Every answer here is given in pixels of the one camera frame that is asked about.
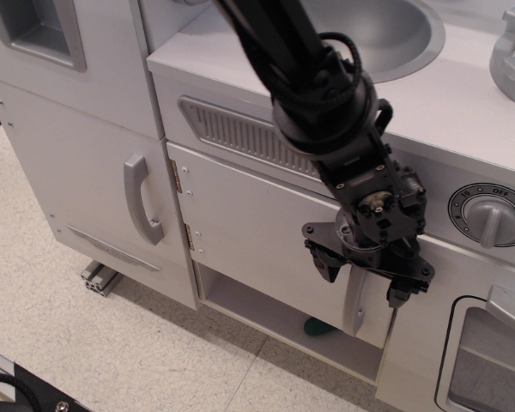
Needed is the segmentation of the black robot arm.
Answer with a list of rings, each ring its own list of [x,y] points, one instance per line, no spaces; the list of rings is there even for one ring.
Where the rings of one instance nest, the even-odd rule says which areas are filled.
[[[316,32],[298,1],[220,1],[217,7],[270,92],[276,130],[312,163],[339,203],[335,222],[302,229],[321,276],[333,282],[352,264],[388,278],[392,308],[427,291],[434,270],[418,243],[426,191],[383,142],[393,111],[377,96],[354,42]]]

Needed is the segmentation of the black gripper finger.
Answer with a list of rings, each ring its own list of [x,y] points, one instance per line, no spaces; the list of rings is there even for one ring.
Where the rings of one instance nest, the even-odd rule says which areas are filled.
[[[322,246],[310,244],[308,249],[319,274],[329,283],[337,279],[341,267],[348,263],[344,257]]]
[[[391,281],[387,300],[390,308],[400,308],[415,292],[415,282],[409,278],[395,278]]]

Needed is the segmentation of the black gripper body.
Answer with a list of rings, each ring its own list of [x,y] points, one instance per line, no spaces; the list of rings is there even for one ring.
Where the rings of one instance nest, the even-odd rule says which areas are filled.
[[[307,249],[310,244],[322,246],[344,257],[347,264],[370,270],[390,281],[395,278],[412,279],[415,282],[414,294],[426,293],[435,275],[433,266],[420,256],[415,235],[387,245],[358,244],[350,225],[343,221],[308,222],[303,225],[302,234]]]

